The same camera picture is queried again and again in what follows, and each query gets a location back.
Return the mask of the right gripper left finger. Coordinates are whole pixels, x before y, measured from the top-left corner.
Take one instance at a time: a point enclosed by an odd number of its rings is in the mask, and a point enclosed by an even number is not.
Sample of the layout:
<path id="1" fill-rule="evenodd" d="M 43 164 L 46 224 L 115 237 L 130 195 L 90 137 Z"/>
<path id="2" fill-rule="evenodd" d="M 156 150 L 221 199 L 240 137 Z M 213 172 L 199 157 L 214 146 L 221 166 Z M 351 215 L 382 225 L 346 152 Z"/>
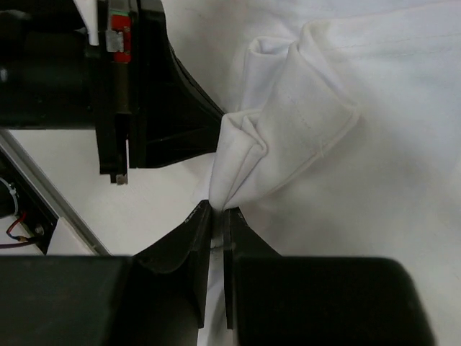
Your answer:
<path id="1" fill-rule="evenodd" d="M 135 255 L 144 268 L 173 279 L 174 287 L 184 291 L 200 329 L 205 324 L 211 238 L 212 208 L 202 200 L 173 231 Z"/>

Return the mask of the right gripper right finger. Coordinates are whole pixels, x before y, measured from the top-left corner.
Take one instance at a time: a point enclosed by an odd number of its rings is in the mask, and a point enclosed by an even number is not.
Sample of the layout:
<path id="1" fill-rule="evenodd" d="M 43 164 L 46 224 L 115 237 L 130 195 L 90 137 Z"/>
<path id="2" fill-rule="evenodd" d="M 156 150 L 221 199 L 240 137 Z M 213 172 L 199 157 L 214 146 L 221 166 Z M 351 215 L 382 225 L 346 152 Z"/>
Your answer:
<path id="1" fill-rule="evenodd" d="M 227 209 L 221 216 L 223 231 L 223 273 L 227 329 L 233 329 L 234 267 L 240 257 L 280 257 L 246 222 L 239 208 Z"/>

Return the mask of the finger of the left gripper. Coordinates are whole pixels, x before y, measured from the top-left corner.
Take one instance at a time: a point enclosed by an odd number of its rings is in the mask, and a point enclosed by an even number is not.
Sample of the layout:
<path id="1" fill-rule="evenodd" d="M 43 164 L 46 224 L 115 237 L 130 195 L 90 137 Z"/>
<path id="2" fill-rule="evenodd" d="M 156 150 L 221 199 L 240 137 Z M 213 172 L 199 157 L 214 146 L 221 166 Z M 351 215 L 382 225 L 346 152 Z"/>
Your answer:
<path id="1" fill-rule="evenodd" d="M 223 111 L 177 58 L 161 1 L 138 1 L 136 166 L 166 167 L 215 152 Z"/>

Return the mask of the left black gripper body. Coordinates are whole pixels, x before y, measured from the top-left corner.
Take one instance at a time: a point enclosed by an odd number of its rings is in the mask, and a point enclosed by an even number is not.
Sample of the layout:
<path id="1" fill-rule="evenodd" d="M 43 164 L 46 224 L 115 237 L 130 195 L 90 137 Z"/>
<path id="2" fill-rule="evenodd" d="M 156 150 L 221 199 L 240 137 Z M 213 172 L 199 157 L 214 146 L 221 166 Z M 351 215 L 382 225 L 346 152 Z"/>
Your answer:
<path id="1" fill-rule="evenodd" d="M 3 1 L 1 127 L 94 129 L 100 173 L 125 184 L 139 11 L 137 1 Z"/>

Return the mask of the white skirt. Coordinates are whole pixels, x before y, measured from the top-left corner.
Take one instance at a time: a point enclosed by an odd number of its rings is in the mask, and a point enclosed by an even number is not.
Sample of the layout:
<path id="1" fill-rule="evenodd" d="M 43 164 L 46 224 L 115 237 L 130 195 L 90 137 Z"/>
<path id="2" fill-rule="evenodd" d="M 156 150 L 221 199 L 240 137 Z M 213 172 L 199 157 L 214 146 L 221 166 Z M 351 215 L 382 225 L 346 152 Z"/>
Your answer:
<path id="1" fill-rule="evenodd" d="M 165 1 L 224 109 L 197 189 L 284 254 L 384 256 L 460 343 L 460 3 Z"/>

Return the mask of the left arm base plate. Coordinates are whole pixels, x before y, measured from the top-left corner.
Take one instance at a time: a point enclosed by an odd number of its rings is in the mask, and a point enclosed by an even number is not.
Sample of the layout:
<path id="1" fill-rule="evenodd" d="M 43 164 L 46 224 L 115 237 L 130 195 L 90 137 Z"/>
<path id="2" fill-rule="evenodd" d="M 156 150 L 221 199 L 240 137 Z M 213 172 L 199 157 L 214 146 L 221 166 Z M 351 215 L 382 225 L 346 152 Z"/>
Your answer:
<path id="1" fill-rule="evenodd" d="M 1 218 L 12 217 L 12 223 L 1 227 L 9 243 L 2 249 L 37 247 L 48 253 L 58 217 L 40 196 L 4 149 L 1 150 Z"/>

